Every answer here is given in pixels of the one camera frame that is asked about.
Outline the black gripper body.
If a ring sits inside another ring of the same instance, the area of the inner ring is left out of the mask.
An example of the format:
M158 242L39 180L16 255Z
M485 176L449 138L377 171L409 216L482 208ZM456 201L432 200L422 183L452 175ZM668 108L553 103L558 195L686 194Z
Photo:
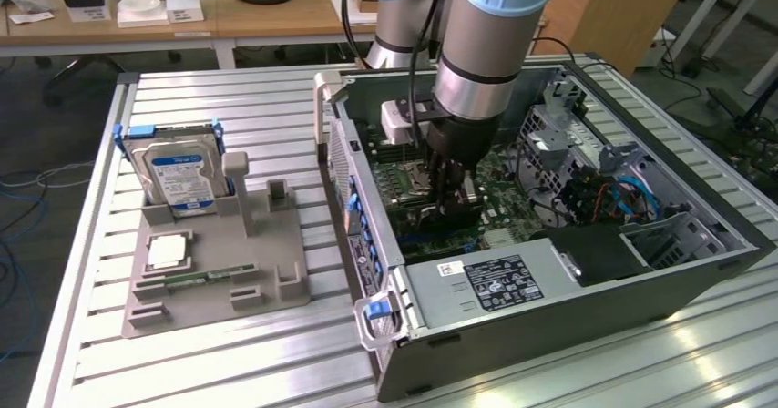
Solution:
M498 117L472 120L446 117L430 122L426 135L429 162L453 161L466 170L476 170L489 153L498 133Z

